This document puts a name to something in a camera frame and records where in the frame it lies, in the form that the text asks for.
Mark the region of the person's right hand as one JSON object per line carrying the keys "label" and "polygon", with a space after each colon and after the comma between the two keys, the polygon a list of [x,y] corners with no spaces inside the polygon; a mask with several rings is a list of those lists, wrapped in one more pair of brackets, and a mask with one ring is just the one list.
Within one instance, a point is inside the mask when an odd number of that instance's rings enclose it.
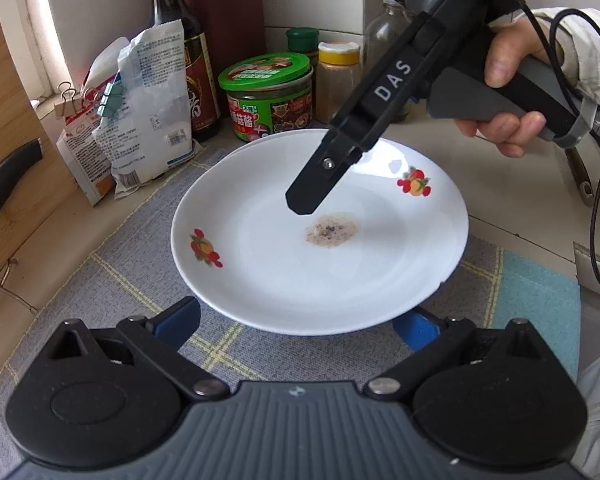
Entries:
{"label": "person's right hand", "polygon": [[[498,28],[486,56],[484,81],[494,89],[504,87],[516,74],[520,63],[528,56],[550,62],[540,36],[528,18],[517,18]],[[496,115],[490,122],[456,120],[455,125],[468,138],[480,133],[509,158],[521,158],[524,149],[543,131],[546,119],[534,110],[518,118],[513,114]]]}

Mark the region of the person's right forearm sleeve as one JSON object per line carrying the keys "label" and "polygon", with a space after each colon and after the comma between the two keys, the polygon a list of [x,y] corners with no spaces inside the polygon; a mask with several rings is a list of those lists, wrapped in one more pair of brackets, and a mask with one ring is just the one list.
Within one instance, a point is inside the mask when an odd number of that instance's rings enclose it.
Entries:
{"label": "person's right forearm sleeve", "polygon": [[[561,10],[545,8],[532,13],[548,27]],[[599,10],[584,9],[583,13],[600,28]],[[600,35],[583,18],[569,15],[560,21],[556,39],[562,48],[562,71],[570,84],[600,104]]]}

